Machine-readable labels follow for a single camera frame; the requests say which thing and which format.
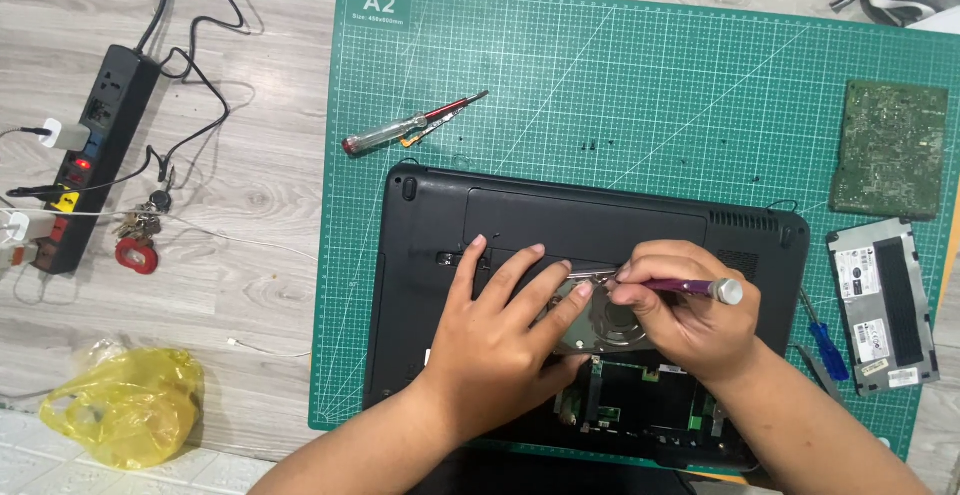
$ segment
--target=laptop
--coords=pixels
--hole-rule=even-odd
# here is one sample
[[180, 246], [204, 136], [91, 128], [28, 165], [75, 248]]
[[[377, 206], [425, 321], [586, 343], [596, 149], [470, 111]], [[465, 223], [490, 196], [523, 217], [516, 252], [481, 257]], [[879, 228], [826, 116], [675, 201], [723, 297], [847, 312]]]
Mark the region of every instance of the laptop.
[[[363, 407], [423, 371], [463, 250], [487, 238], [474, 297], [517, 251], [547, 266], [619, 267], [637, 244], [689, 241], [743, 273], [762, 293], [756, 334], [786, 354], [810, 227], [789, 211], [535, 182], [402, 162], [387, 175], [370, 314]], [[598, 354], [555, 399], [486, 440], [689, 466], [750, 470], [757, 460], [721, 403], [651, 346]]]

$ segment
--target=black power strip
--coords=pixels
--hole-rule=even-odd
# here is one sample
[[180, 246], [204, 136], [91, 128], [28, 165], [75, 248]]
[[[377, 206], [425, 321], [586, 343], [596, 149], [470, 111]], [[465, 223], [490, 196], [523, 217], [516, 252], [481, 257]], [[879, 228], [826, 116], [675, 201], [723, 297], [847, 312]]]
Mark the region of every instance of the black power strip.
[[[69, 191], [114, 182], [160, 76], [160, 65], [143, 54], [121, 45], [106, 50], [79, 119], [80, 125], [89, 128], [90, 139], [83, 150], [66, 153], [56, 185]], [[33, 266], [48, 274], [76, 270], [97, 216], [70, 214], [102, 212], [110, 191], [104, 186], [66, 193], [59, 201], [47, 203], [44, 209], [66, 214], [56, 218], [49, 237], [37, 241], [39, 251]]]

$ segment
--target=screwdriver handle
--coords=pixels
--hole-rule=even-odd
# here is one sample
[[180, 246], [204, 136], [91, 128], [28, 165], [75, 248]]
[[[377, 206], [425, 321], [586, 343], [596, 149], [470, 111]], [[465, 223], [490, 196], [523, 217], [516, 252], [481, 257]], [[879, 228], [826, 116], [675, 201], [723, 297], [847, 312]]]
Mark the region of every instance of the screwdriver handle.
[[424, 126], [426, 126], [426, 116], [423, 112], [416, 112], [409, 118], [401, 118], [389, 124], [366, 130], [363, 133], [352, 134], [343, 139], [340, 145], [343, 147], [343, 152], [346, 152], [347, 156], [354, 156], [364, 150], [386, 143], [391, 139], [402, 137], [412, 129], [422, 128]]
[[820, 349], [820, 358], [826, 367], [826, 373], [834, 381], [846, 381], [850, 378], [847, 371], [847, 365], [843, 361], [843, 356], [837, 350], [834, 342], [831, 341], [831, 335], [827, 332], [827, 325], [824, 323], [810, 323], [810, 332], [817, 341], [817, 347]]

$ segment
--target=sticker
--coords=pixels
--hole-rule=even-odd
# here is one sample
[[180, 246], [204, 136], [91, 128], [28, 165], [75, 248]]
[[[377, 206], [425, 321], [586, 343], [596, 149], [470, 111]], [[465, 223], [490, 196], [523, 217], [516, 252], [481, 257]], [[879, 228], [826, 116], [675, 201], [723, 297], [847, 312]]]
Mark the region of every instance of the sticker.
[[410, 32], [413, 0], [346, 0], [346, 24]]
[[874, 363], [864, 367], [860, 371], [863, 372], [864, 377], [870, 377], [871, 375], [890, 367], [890, 362], [887, 361], [887, 358], [883, 358], [881, 361], [875, 361]]
[[873, 362], [890, 356], [887, 346], [887, 331], [883, 319], [858, 324], [853, 327], [856, 350], [861, 363]]
[[833, 256], [842, 298], [857, 298], [881, 291], [881, 277], [873, 247], [841, 251]]
[[890, 377], [891, 389], [909, 387], [910, 385], [918, 385], [920, 383], [920, 375], [918, 375], [916, 367], [897, 369], [896, 371], [887, 373], [887, 376]]
[[660, 369], [659, 369], [659, 370], [660, 370], [660, 371], [666, 371], [667, 373], [678, 373], [678, 374], [680, 374], [680, 375], [687, 375], [687, 372], [686, 372], [686, 371], [684, 371], [683, 369], [677, 367], [676, 365], [666, 365], [665, 363], [662, 363], [662, 364], [660, 365]]

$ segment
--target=cutting mat grid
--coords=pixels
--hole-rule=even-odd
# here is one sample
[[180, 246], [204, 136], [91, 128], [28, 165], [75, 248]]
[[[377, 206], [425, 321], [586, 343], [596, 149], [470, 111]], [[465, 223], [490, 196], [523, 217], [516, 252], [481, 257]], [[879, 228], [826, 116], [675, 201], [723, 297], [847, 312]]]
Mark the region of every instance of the cutting mat grid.
[[[960, 174], [960, 36], [623, 0], [411, 0], [401, 32], [353, 24], [347, 0], [337, 0], [335, 25], [316, 429], [360, 410], [383, 184], [405, 158], [754, 207], [794, 199], [812, 235], [804, 286], [846, 353], [824, 238], [876, 220], [828, 208], [846, 83], [945, 87], [941, 211], [915, 225], [927, 296], [939, 295]], [[489, 96], [421, 145], [360, 158], [340, 148], [351, 133], [485, 89]], [[815, 348], [807, 323], [798, 310], [793, 337]], [[788, 360], [802, 365], [796, 353]], [[840, 388], [851, 412], [905, 459], [920, 389], [859, 398], [852, 382]]]

